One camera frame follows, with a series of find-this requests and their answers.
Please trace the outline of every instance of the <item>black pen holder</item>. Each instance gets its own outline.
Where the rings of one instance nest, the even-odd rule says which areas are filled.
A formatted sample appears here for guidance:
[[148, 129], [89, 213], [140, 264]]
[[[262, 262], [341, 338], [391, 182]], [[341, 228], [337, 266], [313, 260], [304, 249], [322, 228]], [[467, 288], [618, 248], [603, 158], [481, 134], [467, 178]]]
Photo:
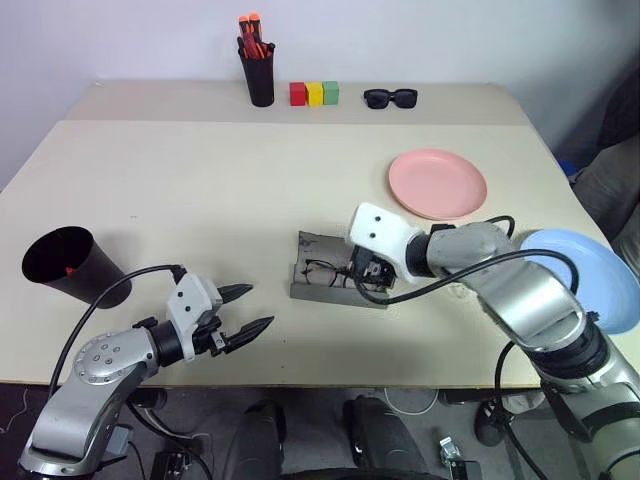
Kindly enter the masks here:
[[266, 58], [244, 58], [240, 54], [247, 79], [251, 103], [256, 107], [268, 107], [273, 103], [273, 55]]

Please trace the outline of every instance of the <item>gray robot arm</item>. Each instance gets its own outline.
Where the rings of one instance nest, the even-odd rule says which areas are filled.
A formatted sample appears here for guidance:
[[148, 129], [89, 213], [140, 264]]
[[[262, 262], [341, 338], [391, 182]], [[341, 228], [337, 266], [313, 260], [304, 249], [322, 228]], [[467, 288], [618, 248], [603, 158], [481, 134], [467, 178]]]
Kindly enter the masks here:
[[[391, 263], [410, 283], [455, 274], [515, 250], [495, 225], [431, 234], [371, 204], [358, 207], [348, 241]], [[357, 258], [367, 258], [359, 253]], [[354, 265], [356, 277], [367, 262]], [[594, 447], [615, 480], [640, 478], [640, 376], [547, 269], [515, 258], [461, 278], [483, 310], [530, 358], [560, 424]]]
[[167, 302], [168, 321], [139, 322], [120, 333], [97, 336], [76, 354], [71, 374], [40, 413], [19, 460], [25, 478], [89, 478], [100, 468], [120, 408], [160, 366], [191, 362], [207, 350], [230, 353], [255, 339], [273, 317], [256, 320], [227, 337], [216, 316], [223, 303], [251, 289], [219, 290], [208, 279], [185, 274]]

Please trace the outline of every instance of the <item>black cup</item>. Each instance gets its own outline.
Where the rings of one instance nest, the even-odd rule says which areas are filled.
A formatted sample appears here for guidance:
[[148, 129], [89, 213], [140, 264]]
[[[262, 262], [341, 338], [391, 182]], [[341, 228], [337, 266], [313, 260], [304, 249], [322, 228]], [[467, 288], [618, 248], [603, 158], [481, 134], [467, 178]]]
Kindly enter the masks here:
[[273, 55], [266, 58], [244, 58], [241, 52], [240, 60], [247, 79], [251, 103], [256, 107], [268, 107], [273, 104]]
[[[98, 296], [124, 277], [100, 249], [93, 235], [82, 227], [62, 227], [39, 238], [22, 259], [22, 273], [34, 283], [41, 283], [92, 303]], [[121, 304], [131, 293], [131, 280], [113, 289], [98, 304], [111, 308]]]

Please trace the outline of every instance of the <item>white wall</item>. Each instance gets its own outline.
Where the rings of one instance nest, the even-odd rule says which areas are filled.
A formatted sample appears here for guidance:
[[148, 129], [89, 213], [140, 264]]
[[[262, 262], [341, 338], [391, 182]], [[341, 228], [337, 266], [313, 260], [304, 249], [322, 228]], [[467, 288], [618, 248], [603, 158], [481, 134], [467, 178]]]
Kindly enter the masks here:
[[495, 82], [553, 148], [638, 50], [638, 0], [0, 0], [0, 187], [95, 78], [236, 78], [258, 10], [281, 79]]

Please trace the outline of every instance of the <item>sunglasses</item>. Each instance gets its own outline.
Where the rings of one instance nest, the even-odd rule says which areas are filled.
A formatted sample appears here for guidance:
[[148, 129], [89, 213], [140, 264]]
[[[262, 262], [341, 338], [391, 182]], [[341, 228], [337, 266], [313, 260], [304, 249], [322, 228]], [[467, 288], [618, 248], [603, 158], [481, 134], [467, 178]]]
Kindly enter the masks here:
[[395, 92], [390, 92], [382, 88], [374, 88], [365, 90], [364, 99], [367, 101], [367, 106], [374, 109], [387, 108], [389, 101], [394, 102], [398, 108], [413, 108], [418, 101], [418, 91], [399, 88]]

